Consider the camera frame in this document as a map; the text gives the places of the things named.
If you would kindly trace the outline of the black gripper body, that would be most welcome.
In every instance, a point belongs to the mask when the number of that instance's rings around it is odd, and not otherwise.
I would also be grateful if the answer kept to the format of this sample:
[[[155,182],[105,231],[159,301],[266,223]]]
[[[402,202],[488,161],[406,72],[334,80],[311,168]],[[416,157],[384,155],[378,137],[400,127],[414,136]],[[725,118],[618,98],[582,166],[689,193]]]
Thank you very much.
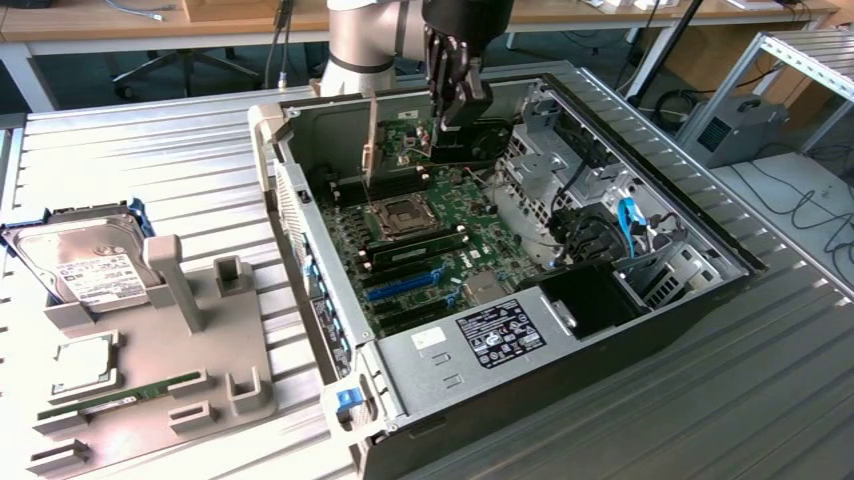
[[[469,44],[489,44],[508,29],[513,0],[424,2],[424,19],[437,32]]]

